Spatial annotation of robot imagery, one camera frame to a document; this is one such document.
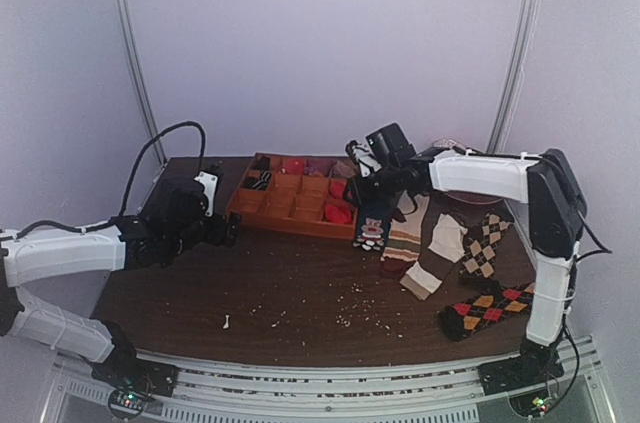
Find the wooden divided organizer tray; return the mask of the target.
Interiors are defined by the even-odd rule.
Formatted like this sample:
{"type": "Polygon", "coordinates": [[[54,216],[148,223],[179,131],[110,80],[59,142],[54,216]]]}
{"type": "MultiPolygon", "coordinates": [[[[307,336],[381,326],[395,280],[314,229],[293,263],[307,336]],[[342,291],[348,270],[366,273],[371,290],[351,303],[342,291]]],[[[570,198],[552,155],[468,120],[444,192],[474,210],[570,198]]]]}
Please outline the wooden divided organizer tray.
{"type": "Polygon", "coordinates": [[[345,180],[355,174],[346,158],[293,156],[257,153],[244,170],[227,211],[242,215],[242,224],[265,230],[305,236],[351,240],[355,234],[358,210],[344,199],[329,195],[332,180],[345,180]],[[272,173],[266,191],[243,187],[247,176],[261,171],[272,173]],[[335,203],[354,209],[351,225],[335,225],[324,220],[324,205],[335,203]]]}

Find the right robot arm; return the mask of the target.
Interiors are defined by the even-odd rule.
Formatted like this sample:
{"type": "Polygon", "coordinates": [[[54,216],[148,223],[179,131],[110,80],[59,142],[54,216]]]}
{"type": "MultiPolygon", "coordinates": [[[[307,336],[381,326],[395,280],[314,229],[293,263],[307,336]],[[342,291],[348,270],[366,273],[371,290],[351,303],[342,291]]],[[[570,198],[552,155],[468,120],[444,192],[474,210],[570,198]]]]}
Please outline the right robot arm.
{"type": "Polygon", "coordinates": [[[580,240],[589,230],[587,205],[564,153],[550,149],[542,154],[491,155],[461,147],[432,147],[418,153],[396,123],[368,135],[366,141],[365,145],[351,141],[345,148],[359,167],[345,194],[358,207],[401,193],[414,202],[433,192],[527,206],[535,282],[504,288],[490,276],[498,227],[513,220],[505,211],[491,215],[469,236],[460,262],[462,281],[486,281],[488,287],[474,301],[447,306],[439,320],[450,340],[461,341],[511,313],[529,313],[527,351],[514,360],[512,373],[519,383],[535,383],[551,367],[547,350],[566,335],[566,316],[582,257],[580,240]]]}

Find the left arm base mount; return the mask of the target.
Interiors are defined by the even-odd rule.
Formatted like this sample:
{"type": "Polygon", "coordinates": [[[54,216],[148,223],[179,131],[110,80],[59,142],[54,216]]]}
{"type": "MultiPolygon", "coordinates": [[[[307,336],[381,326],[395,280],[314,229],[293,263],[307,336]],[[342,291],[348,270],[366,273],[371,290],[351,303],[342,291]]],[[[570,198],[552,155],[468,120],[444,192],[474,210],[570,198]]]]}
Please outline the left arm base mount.
{"type": "Polygon", "coordinates": [[[175,365],[139,358],[135,358],[132,365],[107,362],[88,365],[93,379],[112,388],[107,409],[122,421],[140,417],[158,397],[171,397],[179,374],[175,365]]]}

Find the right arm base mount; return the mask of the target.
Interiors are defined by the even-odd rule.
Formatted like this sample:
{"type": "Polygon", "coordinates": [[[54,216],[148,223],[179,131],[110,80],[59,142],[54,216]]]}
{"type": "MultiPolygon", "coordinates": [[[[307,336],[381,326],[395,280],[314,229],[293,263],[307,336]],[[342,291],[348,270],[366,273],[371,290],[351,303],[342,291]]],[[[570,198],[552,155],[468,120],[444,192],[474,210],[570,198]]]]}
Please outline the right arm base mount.
{"type": "Polygon", "coordinates": [[[515,414],[533,419],[551,409],[554,393],[550,382],[559,383],[564,369],[556,350],[535,350],[481,364],[478,375],[486,396],[506,393],[515,414]]]}

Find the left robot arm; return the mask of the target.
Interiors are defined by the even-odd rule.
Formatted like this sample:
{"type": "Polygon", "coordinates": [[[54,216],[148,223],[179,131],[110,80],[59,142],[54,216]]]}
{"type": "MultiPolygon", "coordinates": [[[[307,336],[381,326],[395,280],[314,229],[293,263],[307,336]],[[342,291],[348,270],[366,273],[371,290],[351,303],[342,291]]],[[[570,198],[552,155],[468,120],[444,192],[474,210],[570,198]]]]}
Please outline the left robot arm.
{"type": "Polygon", "coordinates": [[[144,376],[142,362],[113,324],[88,319],[26,290],[29,282],[91,271],[167,267],[200,243],[231,246],[241,218],[215,210],[216,165],[193,177],[161,182],[142,213],[119,215],[84,227],[41,221],[1,234],[1,333],[37,341],[103,364],[123,387],[144,376]]]}

